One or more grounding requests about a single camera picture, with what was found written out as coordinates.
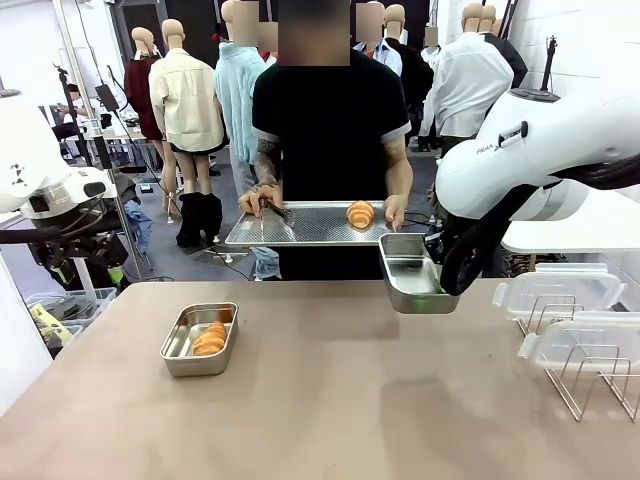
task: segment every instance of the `yellow object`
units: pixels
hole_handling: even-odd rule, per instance
[[[47,312],[42,305],[39,303],[31,308],[31,316],[35,320],[40,320],[42,323],[47,325],[46,330],[53,330],[58,338],[62,341],[62,346],[64,347],[73,335],[69,330],[67,330],[53,315]]]

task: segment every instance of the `dark red dress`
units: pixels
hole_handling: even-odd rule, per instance
[[[162,132],[153,116],[149,94],[149,72],[156,58],[132,60],[124,74],[124,91],[131,107],[140,117],[140,131],[149,140],[162,140]]]

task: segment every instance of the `gray floor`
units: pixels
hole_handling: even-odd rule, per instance
[[[431,214],[431,209],[427,203],[426,192],[430,188],[435,177],[435,162],[432,154],[413,154],[410,151],[409,160],[414,171],[414,185],[411,193],[408,218],[414,220],[424,220],[421,215]],[[220,233],[220,238],[224,241],[226,235],[231,231],[239,217],[237,208],[237,197],[231,167],[228,164],[226,150],[218,152],[219,164],[216,169],[221,175],[212,177],[214,193],[222,200],[224,208],[224,220]],[[166,215],[162,211],[162,192],[157,185],[153,185],[153,193],[140,194],[142,207],[154,221],[149,258],[153,265],[153,271],[142,265],[142,275],[145,278],[168,276],[176,281],[246,281],[239,273],[231,270],[226,264],[212,252],[208,252],[204,244],[200,249],[185,251],[176,246],[175,236],[180,229],[180,223],[167,224]],[[22,221],[12,228],[29,228],[30,222]],[[419,225],[407,225],[404,231],[420,231],[423,227]],[[34,293],[57,292],[61,288],[54,282],[49,274],[35,264],[31,253],[26,245],[6,245],[2,246],[2,256],[5,260],[14,281],[16,282],[22,295],[27,298]],[[224,256],[225,252],[236,252],[229,249],[222,243],[217,250]],[[247,256],[233,256],[234,261],[228,266],[241,271],[244,275],[251,277],[254,258]],[[132,281],[135,269],[131,259],[125,263],[125,271]]]

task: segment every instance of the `black t-shirt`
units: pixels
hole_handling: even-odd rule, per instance
[[[253,131],[282,147],[285,201],[386,199],[383,143],[410,128],[398,76],[356,51],[348,67],[273,65],[256,81]],[[278,252],[285,280],[381,275],[375,247]]]

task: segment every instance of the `plastic bin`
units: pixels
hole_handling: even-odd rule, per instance
[[[76,290],[64,294],[36,294],[27,298],[29,308],[41,304],[65,327],[87,328],[116,298],[115,288],[99,288],[92,291]]]
[[[522,274],[510,284],[501,283],[493,303],[506,307],[511,319],[537,314],[537,319],[548,320],[575,311],[606,310],[618,301],[625,286],[605,264],[542,263],[535,272]]]
[[[579,312],[526,336],[520,357],[539,368],[629,373],[640,369],[640,314]]]

